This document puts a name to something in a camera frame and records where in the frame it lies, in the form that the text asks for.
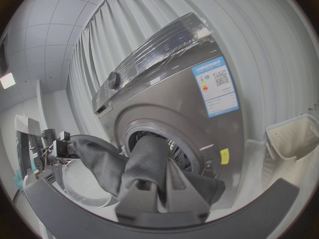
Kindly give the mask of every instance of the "white curtain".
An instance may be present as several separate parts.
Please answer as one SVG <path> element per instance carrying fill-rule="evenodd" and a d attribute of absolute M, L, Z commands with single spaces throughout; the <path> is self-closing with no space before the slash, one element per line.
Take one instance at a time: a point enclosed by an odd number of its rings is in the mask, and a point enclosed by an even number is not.
<path fill-rule="evenodd" d="M 107 139 L 93 114 L 93 95 L 142 41 L 191 11 L 206 21 L 229 64 L 247 138 L 263 140 L 267 126 L 316 107 L 318 43 L 293 2 L 106 0 L 70 63 L 67 92 L 82 133 Z"/>

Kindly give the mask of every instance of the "white wall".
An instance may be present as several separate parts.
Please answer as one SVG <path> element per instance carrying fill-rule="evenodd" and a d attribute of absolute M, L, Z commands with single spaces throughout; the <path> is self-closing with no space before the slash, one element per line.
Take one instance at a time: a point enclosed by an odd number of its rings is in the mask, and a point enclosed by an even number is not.
<path fill-rule="evenodd" d="M 17 192 L 18 187 L 13 182 L 15 177 L 14 170 L 9 165 L 10 161 L 5 151 L 5 147 L 2 140 L 1 130 L 0 130 L 0 180 L 4 191 L 8 194 L 9 198 L 12 200 L 14 194 Z"/>
<path fill-rule="evenodd" d="M 43 111 L 49 128 L 56 129 L 57 134 L 62 131 L 67 131 L 71 135 L 79 134 L 65 90 L 43 95 Z M 37 98 L 15 105 L 0 114 L 0 179 L 11 200 L 18 190 L 13 180 L 16 170 L 19 169 L 14 129 L 14 118 L 17 114 L 39 121 L 40 129 L 44 129 Z M 39 220 L 25 195 L 18 196 L 16 208 L 30 228 L 40 235 Z"/>
<path fill-rule="evenodd" d="M 16 172 L 16 170 L 19 169 L 16 146 L 16 130 L 14 129 L 14 118 L 17 114 L 29 117 L 40 122 L 37 98 L 32 98 L 30 100 L 24 101 L 6 110 L 0 115 L 0 128 L 2 132 L 2 139 L 5 150 L 7 152 L 7 156 L 9 158 L 10 164 L 14 172 Z"/>
<path fill-rule="evenodd" d="M 55 129 L 57 136 L 62 131 L 71 135 L 80 133 L 65 90 L 43 95 L 42 105 L 48 127 Z"/>

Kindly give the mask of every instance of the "perforated basket wall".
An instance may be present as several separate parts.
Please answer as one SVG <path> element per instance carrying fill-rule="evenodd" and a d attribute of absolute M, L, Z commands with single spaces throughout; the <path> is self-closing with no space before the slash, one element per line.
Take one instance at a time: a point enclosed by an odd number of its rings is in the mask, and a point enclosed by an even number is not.
<path fill-rule="evenodd" d="M 299 186 L 318 157 L 318 122 L 303 114 L 267 128 L 267 150 L 262 169 L 262 184 L 266 190 L 283 178 Z"/>

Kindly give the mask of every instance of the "energy label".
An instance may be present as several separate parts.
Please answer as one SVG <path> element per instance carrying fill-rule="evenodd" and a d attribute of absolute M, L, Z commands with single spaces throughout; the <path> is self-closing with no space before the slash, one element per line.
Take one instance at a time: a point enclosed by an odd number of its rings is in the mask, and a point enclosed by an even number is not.
<path fill-rule="evenodd" d="M 192 68 L 205 102 L 208 117 L 239 109 L 235 88 L 224 57 Z"/>

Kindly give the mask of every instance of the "qr code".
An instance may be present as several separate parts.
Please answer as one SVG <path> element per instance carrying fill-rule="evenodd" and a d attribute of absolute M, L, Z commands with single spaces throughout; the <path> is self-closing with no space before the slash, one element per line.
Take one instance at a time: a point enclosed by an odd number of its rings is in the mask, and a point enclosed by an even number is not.
<path fill-rule="evenodd" d="M 216 85 L 224 85 L 226 83 L 229 83 L 228 75 L 226 73 L 226 70 L 219 71 L 217 73 L 213 73 L 213 77 L 216 81 Z"/>

